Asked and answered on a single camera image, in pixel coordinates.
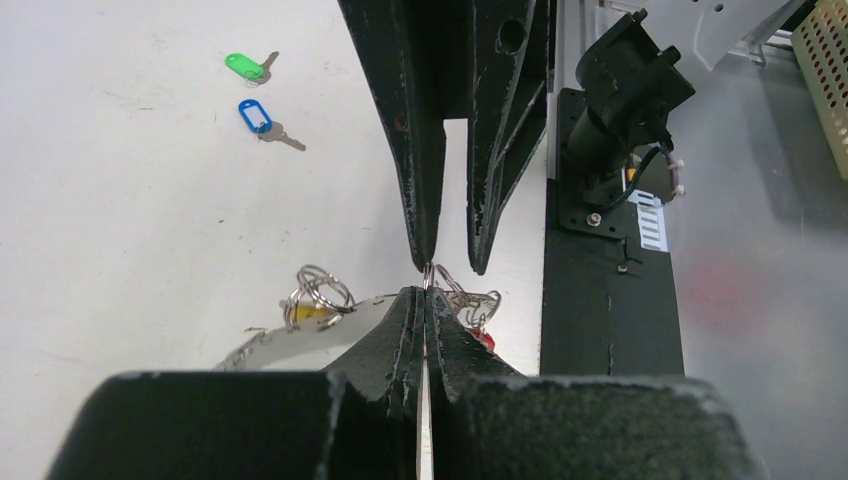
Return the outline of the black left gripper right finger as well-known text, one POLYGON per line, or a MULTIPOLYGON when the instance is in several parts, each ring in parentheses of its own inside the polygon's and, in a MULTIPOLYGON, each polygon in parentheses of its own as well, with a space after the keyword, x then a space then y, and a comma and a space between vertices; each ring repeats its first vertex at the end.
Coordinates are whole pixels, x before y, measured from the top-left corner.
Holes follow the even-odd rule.
POLYGON ((438 479, 755 479, 729 405, 680 376, 520 374, 425 293, 438 479))

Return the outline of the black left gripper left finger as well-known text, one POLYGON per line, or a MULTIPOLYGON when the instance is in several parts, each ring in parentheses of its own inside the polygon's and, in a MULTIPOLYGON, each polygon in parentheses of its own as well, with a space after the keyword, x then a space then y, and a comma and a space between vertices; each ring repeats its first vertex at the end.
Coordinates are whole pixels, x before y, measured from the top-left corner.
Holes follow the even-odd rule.
POLYGON ((319 369, 128 371, 84 403, 52 479, 405 479, 423 293, 319 369))

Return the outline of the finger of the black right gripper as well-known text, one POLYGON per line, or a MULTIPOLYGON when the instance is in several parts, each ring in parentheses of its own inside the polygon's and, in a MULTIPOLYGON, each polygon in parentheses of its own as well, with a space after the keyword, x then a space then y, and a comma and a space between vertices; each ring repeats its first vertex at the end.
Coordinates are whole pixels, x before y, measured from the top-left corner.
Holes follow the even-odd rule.
POLYGON ((467 239, 486 273, 497 228, 546 128, 548 1, 473 1, 469 7, 467 239))
POLYGON ((339 3, 393 156, 411 258, 435 254, 446 134, 412 1, 339 3))

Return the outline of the grey perforated key organizer plate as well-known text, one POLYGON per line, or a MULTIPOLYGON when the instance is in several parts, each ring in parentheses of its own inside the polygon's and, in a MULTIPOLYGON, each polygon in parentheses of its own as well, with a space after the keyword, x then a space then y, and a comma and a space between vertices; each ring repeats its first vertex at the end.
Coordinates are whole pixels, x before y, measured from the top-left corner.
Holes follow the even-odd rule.
POLYGON ((357 303, 347 314, 306 318, 297 328, 252 329, 245 342, 218 362, 215 371, 319 369, 363 339, 382 321, 394 294, 357 303))

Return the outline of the silver split keyring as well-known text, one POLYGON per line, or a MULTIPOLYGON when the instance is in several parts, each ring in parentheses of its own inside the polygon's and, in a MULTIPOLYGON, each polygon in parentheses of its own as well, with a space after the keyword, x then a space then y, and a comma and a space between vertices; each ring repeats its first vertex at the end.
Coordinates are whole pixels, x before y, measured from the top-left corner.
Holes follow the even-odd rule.
POLYGON ((423 268, 423 285, 422 288, 427 290, 431 287, 437 287, 436 266, 433 262, 427 262, 423 268))

